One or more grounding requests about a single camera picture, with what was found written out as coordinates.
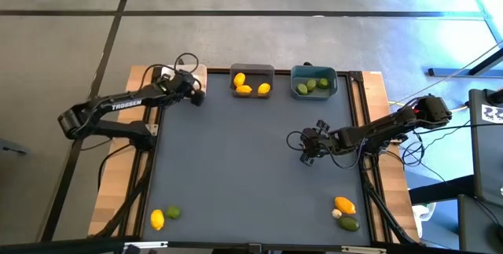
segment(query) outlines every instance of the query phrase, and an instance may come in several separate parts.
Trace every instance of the floor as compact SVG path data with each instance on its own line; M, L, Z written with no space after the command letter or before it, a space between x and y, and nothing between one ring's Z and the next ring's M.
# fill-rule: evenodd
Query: floor
M37 239L71 144L61 133L57 116L86 100L99 64L106 65L101 95L123 91L133 64L172 63L178 54L190 51L209 67L240 62L291 68L310 61L337 70L381 71L389 99L397 101L438 80L424 74L427 68L459 68L496 44L479 3L0 0L0 102L5 104L0 109L0 138L31 150L28 156L0 153L0 244ZM78 10L93 12L85 16ZM157 10L216 12L210 16L149 12ZM232 16L227 10L251 12ZM110 30L117 27L115 35ZM467 101L472 88L499 87L500 79L450 79L428 93L442 96L456 108ZM453 124L467 119L467 111L457 112ZM429 134L425 141L439 134ZM89 139L84 145L99 141ZM97 166L107 152L108 147L102 146L81 154L55 239L86 236L96 197ZM424 162L445 179L471 174L469 131L459 130L432 146ZM436 176L419 167L408 171Z

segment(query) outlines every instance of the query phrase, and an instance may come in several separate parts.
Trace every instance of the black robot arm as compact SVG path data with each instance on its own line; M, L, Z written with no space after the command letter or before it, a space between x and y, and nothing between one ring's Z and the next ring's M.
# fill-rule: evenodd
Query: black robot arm
M367 169L364 167L362 156L364 154L379 155L388 147L391 140L403 140L406 138L405 133L413 131L418 127L435 129L445 126L451 118L452 113L446 107L443 100L428 95L416 98L404 105L397 112L361 127L344 127L329 132L327 123L319 120L316 128L305 128L300 133L303 151L300 160L304 164L311 166L316 157L323 157L325 155L337 156L358 150L359 158L355 163L360 164L360 170L364 179L363 187L376 203L381 216L387 221L400 243L416 243L400 227L391 212L387 209L380 195L376 192L376 189L370 182Z
M155 137L142 121L118 123L101 120L108 112L128 109L139 105L164 107L173 105L183 98L190 98L194 105L201 105L204 92L200 82L183 70L175 71L172 78L163 75L157 81L135 92L93 98L74 105L58 118L64 135L69 139L85 138L89 135L104 135L110 138L129 138L130 143L140 150L150 150Z

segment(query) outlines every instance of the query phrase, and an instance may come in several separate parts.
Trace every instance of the yellow fruit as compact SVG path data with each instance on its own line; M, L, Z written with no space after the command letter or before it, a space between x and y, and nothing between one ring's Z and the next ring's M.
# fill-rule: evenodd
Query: yellow fruit
M164 226L164 215L161 210L154 210L150 215L150 224L154 230L160 230Z
M244 79L245 77L243 73L237 73L236 76L234 76L234 86L236 87L243 86Z
M349 215L356 214L356 208L354 207L354 204L351 203L351 201L349 201L347 198L336 197L335 203L336 208L339 209L341 212Z
M252 92L252 88L248 85L241 85L236 88L236 92L248 94L248 93Z
M270 91L270 85L267 83L263 83L259 86L259 94L267 94Z

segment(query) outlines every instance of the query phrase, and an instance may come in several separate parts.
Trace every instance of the green fruit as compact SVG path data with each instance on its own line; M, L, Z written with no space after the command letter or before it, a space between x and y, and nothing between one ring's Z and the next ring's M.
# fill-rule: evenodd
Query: green fruit
M297 92L301 95L307 95L307 93L309 93L307 86L304 84L297 85Z
M349 231L356 231L360 228L360 223L353 217L344 216L337 220L340 227Z
M167 209L166 215L170 219L178 219L182 210L177 206L170 206Z
M320 82L318 82L318 87L321 89L328 89L330 87L329 80L326 78L321 78Z
M309 79L309 81L307 81L306 87L308 91L314 91L314 88L316 88L316 80Z

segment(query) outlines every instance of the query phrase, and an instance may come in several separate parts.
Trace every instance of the sticker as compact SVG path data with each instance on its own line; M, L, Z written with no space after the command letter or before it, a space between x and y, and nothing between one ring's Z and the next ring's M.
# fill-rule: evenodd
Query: sticker
M490 105L482 105L482 120L490 123L503 123L503 109Z

